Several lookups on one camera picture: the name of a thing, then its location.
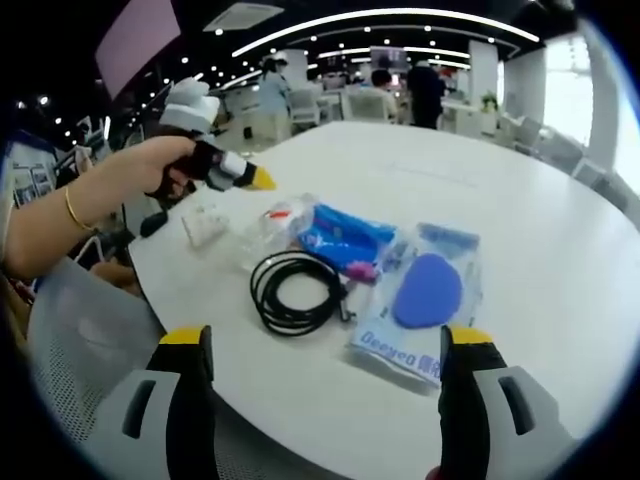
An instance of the table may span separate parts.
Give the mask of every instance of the table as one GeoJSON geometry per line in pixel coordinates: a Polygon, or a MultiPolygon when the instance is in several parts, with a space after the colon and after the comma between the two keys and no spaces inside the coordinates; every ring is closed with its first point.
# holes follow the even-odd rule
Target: table
{"type": "Polygon", "coordinates": [[[414,127],[335,122],[255,160],[277,191],[200,190],[130,246],[167,330],[212,326],[214,387],[254,426],[349,478],[424,479],[440,460],[437,391],[417,394],[342,361],[350,330],[337,320],[307,337],[272,337],[236,267],[233,236],[199,252],[187,246],[179,216],[195,204],[215,202],[240,230],[302,192],[364,218],[479,233],[476,326],[557,399],[572,435],[603,419],[640,333],[640,235],[613,206],[526,156],[414,127]]]}

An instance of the led light strip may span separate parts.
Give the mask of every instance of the led light strip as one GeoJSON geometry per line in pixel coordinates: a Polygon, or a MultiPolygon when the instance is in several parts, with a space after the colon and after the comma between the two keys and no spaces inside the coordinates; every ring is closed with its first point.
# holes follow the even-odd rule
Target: led light strip
{"type": "Polygon", "coordinates": [[[222,90],[226,90],[227,88],[233,87],[234,85],[237,85],[238,83],[242,83],[245,80],[248,80],[250,78],[257,77],[261,73],[262,73],[262,70],[256,70],[255,72],[247,73],[246,75],[243,75],[241,77],[236,78],[235,80],[231,80],[230,82],[225,83],[222,86],[222,90]]]}
{"type": "Polygon", "coordinates": [[[442,50],[440,48],[404,47],[404,51],[416,53],[439,53],[440,55],[451,55],[452,57],[471,58],[471,55],[468,53],[454,52],[453,50],[442,50]]]}
{"type": "Polygon", "coordinates": [[[469,70],[471,68],[471,65],[467,65],[466,63],[449,62],[447,60],[436,60],[433,58],[429,59],[429,63],[433,63],[436,65],[446,65],[448,67],[464,68],[465,70],[469,70]]]}
{"type": "Polygon", "coordinates": [[[346,50],[335,50],[333,52],[324,52],[318,55],[318,58],[337,57],[338,55],[352,55],[354,53],[369,53],[370,48],[347,48],[346,50]]]}
{"type": "MultiPolygon", "coordinates": [[[[441,48],[426,48],[426,47],[392,47],[385,45],[380,48],[402,48],[405,52],[417,52],[417,53],[434,53],[440,55],[451,55],[452,57],[471,58],[471,55],[464,52],[456,52],[454,50],[443,50],[441,48]]],[[[324,52],[318,55],[318,59],[337,57],[339,55],[351,55],[355,53],[369,53],[371,48],[348,48],[346,50],[335,50],[333,52],[324,52]]]]}
{"type": "Polygon", "coordinates": [[[308,22],[300,23],[298,25],[293,25],[291,27],[285,28],[278,32],[274,32],[266,37],[262,37],[255,42],[251,42],[248,45],[245,45],[242,48],[239,48],[235,52],[231,54],[232,57],[239,57],[247,53],[250,50],[253,50],[260,45],[264,45],[265,43],[271,42],[278,38],[284,37],[286,35],[290,35],[295,32],[299,32],[301,30],[306,30],[307,28],[317,27],[319,25],[325,25],[327,23],[339,22],[341,20],[351,20],[354,18],[364,18],[364,17],[376,17],[381,15],[425,15],[432,17],[446,17],[446,18],[455,18],[457,20],[468,20],[470,22],[480,23],[482,25],[487,25],[489,27],[498,28],[500,30],[504,30],[506,32],[511,32],[515,35],[519,35],[527,40],[531,40],[532,42],[539,42],[540,38],[521,30],[520,28],[512,27],[506,23],[498,22],[497,20],[491,20],[490,18],[480,17],[478,15],[471,15],[469,13],[461,13],[461,12],[453,12],[451,10],[439,10],[436,8],[376,8],[372,10],[358,10],[356,12],[349,13],[340,13],[338,15],[329,15],[328,17],[317,18],[315,20],[310,20],[308,22]]]}

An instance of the coiled cable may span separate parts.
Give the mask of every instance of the coiled cable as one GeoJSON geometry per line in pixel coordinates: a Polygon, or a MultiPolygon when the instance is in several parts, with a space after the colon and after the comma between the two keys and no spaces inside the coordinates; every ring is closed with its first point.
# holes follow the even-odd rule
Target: coiled cable
{"type": "Polygon", "coordinates": [[[271,332],[285,337],[307,335],[340,312],[343,322],[353,314],[343,301],[348,295],[348,285],[343,285],[336,267],[325,257],[303,251],[285,251],[262,260],[251,274],[251,298],[260,314],[262,323],[271,332]],[[307,310],[290,308],[278,297],[278,290],[285,280],[303,274],[315,278],[327,287],[327,298],[307,310]]]}

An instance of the clear plastic package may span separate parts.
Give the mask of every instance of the clear plastic package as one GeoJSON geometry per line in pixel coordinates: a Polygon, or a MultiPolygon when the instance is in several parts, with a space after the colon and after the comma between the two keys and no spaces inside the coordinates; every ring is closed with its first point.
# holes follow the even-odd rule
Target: clear plastic package
{"type": "Polygon", "coordinates": [[[240,265],[252,271],[261,260],[289,248],[313,223],[318,200],[311,194],[277,202],[249,225],[238,240],[240,265]]]}

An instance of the person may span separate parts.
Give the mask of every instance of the person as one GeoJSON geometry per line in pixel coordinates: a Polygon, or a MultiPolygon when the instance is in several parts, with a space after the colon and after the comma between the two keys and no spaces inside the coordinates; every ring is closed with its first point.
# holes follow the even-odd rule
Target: person
{"type": "Polygon", "coordinates": [[[389,119],[392,121],[398,118],[398,105],[393,94],[389,91],[391,85],[391,74],[388,70],[374,70],[371,74],[372,91],[377,92],[383,99],[387,107],[389,119]]]}
{"type": "Polygon", "coordinates": [[[407,87],[411,93],[411,110],[416,127],[437,129],[442,114],[445,85],[429,62],[421,60],[409,71],[407,87]]]}
{"type": "MultiPolygon", "coordinates": [[[[184,137],[155,137],[118,151],[64,188],[13,208],[11,172],[2,170],[0,192],[0,277],[15,341],[24,346],[28,308],[8,278],[32,280],[47,274],[93,226],[135,194],[155,192],[165,167],[191,155],[195,143],[184,137]]],[[[169,168],[173,193],[182,195],[189,178],[169,168]]]]}
{"type": "Polygon", "coordinates": [[[285,66],[287,61],[283,56],[267,58],[259,81],[260,109],[264,115],[268,136],[276,143],[291,136],[289,85],[282,76],[285,66]]]}

